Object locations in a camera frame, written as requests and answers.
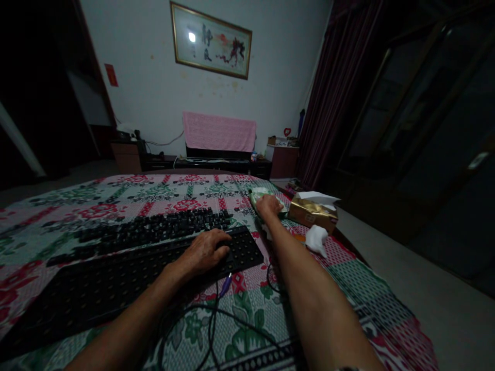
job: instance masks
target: cable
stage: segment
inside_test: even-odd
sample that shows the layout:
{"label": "cable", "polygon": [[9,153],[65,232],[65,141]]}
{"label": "cable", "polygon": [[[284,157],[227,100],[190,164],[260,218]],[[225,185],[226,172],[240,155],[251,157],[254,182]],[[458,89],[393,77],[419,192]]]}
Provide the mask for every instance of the cable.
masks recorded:
{"label": "cable", "polygon": [[150,141],[148,141],[148,143],[151,143],[151,144],[153,144],[153,145],[157,145],[157,146],[169,145],[169,144],[172,144],[173,142],[175,142],[175,141],[176,141],[177,139],[179,139],[180,137],[182,137],[182,134],[184,134],[184,131],[182,131],[182,133],[180,133],[180,135],[179,135],[177,138],[172,139],[170,142],[165,143],[165,144],[159,144],[159,143],[150,142]]}
{"label": "cable", "polygon": [[[213,342],[215,340],[215,330],[216,330],[216,324],[217,324],[217,314],[220,313],[220,314],[223,314],[223,315],[226,315],[227,317],[230,317],[232,318],[234,321],[248,327],[249,329],[253,330],[254,332],[256,332],[257,334],[259,334],[260,336],[262,336],[263,338],[265,338],[271,345],[273,345],[275,348],[277,348],[277,350],[281,350],[283,352],[285,352],[286,354],[290,355],[290,351],[286,350],[286,349],[282,349],[276,341],[274,341],[271,337],[269,337],[268,335],[266,335],[265,333],[263,333],[261,330],[259,330],[258,328],[256,328],[255,326],[249,324],[248,322],[246,321],[243,321],[242,319],[238,318],[237,316],[223,310],[223,309],[220,309],[218,308],[218,305],[219,305],[219,302],[220,302],[220,298],[219,298],[219,295],[218,295],[218,281],[216,283],[216,287],[217,287],[217,296],[216,296],[216,299],[215,299],[215,304],[213,306],[209,306],[209,305],[204,305],[204,304],[193,304],[187,308],[185,308],[182,313],[178,316],[178,318],[175,320],[175,322],[173,323],[173,325],[169,328],[169,330],[167,331],[166,335],[163,336],[161,338],[161,343],[160,343],[160,346],[159,346],[159,349],[158,349],[158,367],[160,369],[162,369],[162,364],[163,364],[163,353],[164,353],[164,350],[165,350],[165,344],[167,342],[167,338],[169,337],[170,333],[172,332],[172,330],[174,329],[174,327],[186,316],[187,313],[189,313],[190,311],[194,310],[194,309],[206,309],[206,310],[210,310],[212,311],[211,313],[211,317],[209,319],[209,323],[208,323],[208,351],[206,352],[205,356],[203,357],[200,365],[196,368],[196,370],[200,370],[206,363],[210,353],[211,355],[213,356],[213,361],[215,363],[215,367],[217,370],[220,369],[220,364],[218,362],[218,359],[217,359],[217,356],[215,354],[215,351],[213,349]],[[160,322],[160,333],[163,329],[163,325],[164,325],[164,321],[166,319],[167,316],[164,316],[163,320]],[[213,332],[211,332],[211,323],[213,323]]]}
{"label": "cable", "polygon": [[272,283],[270,282],[270,267],[272,266],[272,263],[268,264],[268,268],[267,268],[267,282],[268,282],[268,286],[270,286],[270,288],[275,291],[276,293],[279,293],[279,294],[282,294],[282,292],[280,290],[277,290],[275,287],[273,287]]}

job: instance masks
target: floral bedspread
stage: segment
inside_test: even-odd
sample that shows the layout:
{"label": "floral bedspread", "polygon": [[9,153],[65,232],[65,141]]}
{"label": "floral bedspread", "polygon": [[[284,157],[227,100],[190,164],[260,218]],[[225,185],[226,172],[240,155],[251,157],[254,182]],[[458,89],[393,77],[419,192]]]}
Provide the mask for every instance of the floral bedspread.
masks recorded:
{"label": "floral bedspread", "polygon": [[[26,199],[0,210],[0,338],[20,318],[29,304],[61,266],[47,268],[46,260],[80,245],[73,232],[99,225],[126,223],[138,215],[154,215],[212,207],[234,215],[231,226],[246,225],[265,257],[263,264],[236,273],[220,309],[255,326],[275,339],[275,348],[258,332],[224,315],[218,315],[214,350],[222,369],[294,368],[301,348],[287,295],[273,290],[277,275],[270,254],[254,223],[248,189],[267,187],[290,201],[265,180],[248,175],[119,175],[98,179]],[[306,227],[284,221],[293,234]],[[370,343],[390,370],[437,370],[431,341],[420,324],[387,283],[358,261],[334,238],[328,238],[327,259],[314,256],[337,281],[352,304]],[[209,302],[215,285],[194,301]],[[163,348],[165,369],[195,369],[208,350],[210,312],[197,309],[174,327]],[[102,327],[1,364],[10,369],[57,369],[66,366]],[[159,369],[158,349],[145,368]],[[205,368],[213,367],[211,357]]]}

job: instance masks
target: forearm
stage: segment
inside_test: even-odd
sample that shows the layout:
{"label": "forearm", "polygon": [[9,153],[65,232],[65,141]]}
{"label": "forearm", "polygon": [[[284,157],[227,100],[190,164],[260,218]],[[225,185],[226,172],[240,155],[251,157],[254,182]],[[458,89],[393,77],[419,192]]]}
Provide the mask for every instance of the forearm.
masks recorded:
{"label": "forearm", "polygon": [[336,282],[276,215],[266,223],[310,368],[383,370]]}
{"label": "forearm", "polygon": [[155,282],[86,347],[67,369],[128,369],[139,360],[161,314],[189,279],[180,266],[169,264]]}

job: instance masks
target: purple connector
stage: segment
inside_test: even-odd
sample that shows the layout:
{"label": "purple connector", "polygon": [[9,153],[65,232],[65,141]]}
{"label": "purple connector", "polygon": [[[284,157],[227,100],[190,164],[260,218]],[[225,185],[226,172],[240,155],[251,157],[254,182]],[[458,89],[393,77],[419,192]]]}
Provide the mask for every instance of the purple connector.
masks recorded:
{"label": "purple connector", "polygon": [[232,282],[232,273],[228,275],[227,279],[223,283],[222,291],[220,291],[219,298],[222,298],[227,293],[231,282]]}

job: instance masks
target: dark red curtain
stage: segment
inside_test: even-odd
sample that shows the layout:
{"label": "dark red curtain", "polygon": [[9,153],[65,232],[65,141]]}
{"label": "dark red curtain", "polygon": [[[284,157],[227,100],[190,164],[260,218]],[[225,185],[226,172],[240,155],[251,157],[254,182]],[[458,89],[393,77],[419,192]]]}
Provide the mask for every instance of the dark red curtain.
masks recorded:
{"label": "dark red curtain", "polygon": [[349,105],[384,0],[335,0],[300,138],[298,178],[315,189]]}

